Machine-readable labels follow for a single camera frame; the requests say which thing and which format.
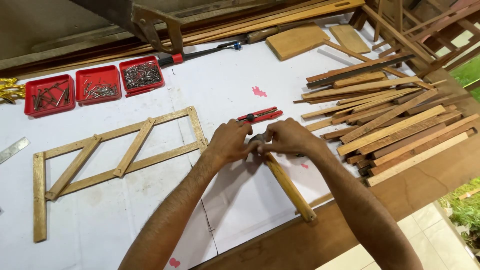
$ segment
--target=hairy forearm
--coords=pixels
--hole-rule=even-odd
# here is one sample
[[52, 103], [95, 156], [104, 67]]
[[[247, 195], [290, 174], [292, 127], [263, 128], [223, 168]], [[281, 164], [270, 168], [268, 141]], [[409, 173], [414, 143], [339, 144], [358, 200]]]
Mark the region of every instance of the hairy forearm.
[[146, 222], [123, 258], [120, 270], [164, 268], [200, 197], [220, 167], [214, 157], [204, 152]]
[[382, 269], [422, 269], [420, 260], [386, 208], [318, 141], [309, 158], [324, 177], [347, 224]]

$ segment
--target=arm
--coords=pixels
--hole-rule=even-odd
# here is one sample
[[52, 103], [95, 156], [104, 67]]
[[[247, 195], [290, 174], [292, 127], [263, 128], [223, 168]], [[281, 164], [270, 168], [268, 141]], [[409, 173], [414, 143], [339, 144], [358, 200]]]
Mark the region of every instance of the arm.
[[215, 174], [225, 164], [246, 157], [258, 146], [258, 143], [249, 146], [243, 144], [247, 134], [252, 134], [252, 126], [236, 123], [234, 119], [219, 126], [192, 170], [147, 220], [128, 249], [119, 270], [157, 270], [165, 267]]
[[355, 237], [381, 269], [421, 270], [421, 262], [390, 213], [335, 158], [326, 143], [291, 118], [267, 127], [272, 144], [260, 153], [301, 153], [310, 158], [325, 179]]

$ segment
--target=red plastic tray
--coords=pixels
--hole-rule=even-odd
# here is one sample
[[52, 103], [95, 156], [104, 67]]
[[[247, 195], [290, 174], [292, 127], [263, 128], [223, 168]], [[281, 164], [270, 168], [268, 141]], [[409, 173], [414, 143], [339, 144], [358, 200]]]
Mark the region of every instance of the red plastic tray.
[[[76, 78], [76, 91], [75, 99], [80, 105], [90, 105], [101, 102], [107, 102], [112, 100], [118, 100], [121, 98], [120, 76], [116, 66], [104, 66], [91, 69], [79, 70], [75, 73]], [[90, 84], [88, 90], [92, 90], [97, 85], [109, 85], [109, 87], [117, 86], [117, 94], [112, 96], [97, 97], [85, 94], [84, 90]]]
[[[146, 62], [154, 62], [154, 64], [158, 67], [158, 71], [160, 72], [160, 78], [162, 80], [158, 83], [128, 89], [127, 88], [127, 82], [125, 81], [125, 76], [123, 74], [123, 70], [125, 70], [125, 69], [127, 69], [131, 66], [135, 66], [135, 65], [138, 65], [138, 64], [144, 64]], [[158, 61], [156, 60], [155, 56], [147, 56], [147, 57], [142, 57], [142, 58], [138, 58], [138, 59], [134, 59], [134, 60], [130, 60], [130, 61], [121, 62], [119, 64], [119, 67], [120, 67], [120, 75], [121, 75], [121, 80], [122, 80], [122, 83], [123, 83], [123, 88], [125, 88], [125, 91], [127, 91], [128, 94], [132, 94], [132, 93], [135, 93], [137, 91], [142, 91], [142, 90], [146, 90], [146, 89], [150, 89], [150, 88], [158, 88], [158, 87], [162, 87], [163, 85], [165, 85], [165, 80], [163, 78], [162, 70], [160, 69], [160, 66], [158, 65]]]
[[[44, 102], [44, 104], [47, 105], [43, 109], [35, 111], [32, 96], [38, 95], [39, 89], [43, 92], [45, 88], [50, 88], [55, 84], [59, 84], [58, 87], [61, 89], [65, 89], [67, 86], [69, 87], [70, 101], [67, 104], [63, 104], [63, 101], [61, 101], [57, 107]], [[56, 100], [58, 100], [63, 93], [63, 91], [60, 91], [58, 88], [55, 87], [50, 89], [49, 92]], [[73, 94], [74, 92], [74, 81], [73, 78], [68, 74], [27, 82], [25, 84], [24, 113], [28, 116], [38, 118], [54, 113], [73, 110], [73, 108], [75, 108], [75, 95]]]

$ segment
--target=red utility knife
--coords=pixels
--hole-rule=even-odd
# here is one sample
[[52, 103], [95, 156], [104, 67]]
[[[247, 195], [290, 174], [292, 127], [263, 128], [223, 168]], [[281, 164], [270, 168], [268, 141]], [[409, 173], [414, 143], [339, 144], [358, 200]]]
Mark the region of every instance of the red utility knife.
[[281, 110], [278, 110], [276, 107], [271, 107], [265, 110], [259, 110], [254, 113], [240, 116], [239, 118], [237, 118], [237, 122], [244, 121], [246, 123], [253, 124], [263, 120], [277, 118], [278, 116], [282, 115], [282, 113], [283, 112]]

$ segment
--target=saw handle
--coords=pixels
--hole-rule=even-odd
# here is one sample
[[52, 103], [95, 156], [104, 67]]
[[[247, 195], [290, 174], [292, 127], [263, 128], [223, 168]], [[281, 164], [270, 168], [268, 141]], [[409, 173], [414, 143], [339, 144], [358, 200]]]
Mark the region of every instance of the saw handle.
[[[154, 49], [169, 54], [183, 52], [183, 38], [180, 31], [180, 26], [183, 22], [181, 19], [156, 9], [133, 3], [131, 20], [140, 27]], [[154, 25], [155, 20], [162, 20], [167, 24], [168, 36], [172, 43], [171, 47], [166, 47], [160, 41]]]
[[302, 197], [297, 187], [293, 184], [290, 177], [285, 173], [273, 155], [270, 152], [266, 152], [264, 157], [268, 168], [270, 168], [270, 171], [275, 176], [283, 191], [285, 191], [290, 201], [295, 208], [297, 208], [297, 211], [300, 213], [303, 220], [305, 222], [311, 222], [316, 219], [317, 214], [315, 214], [307, 201]]

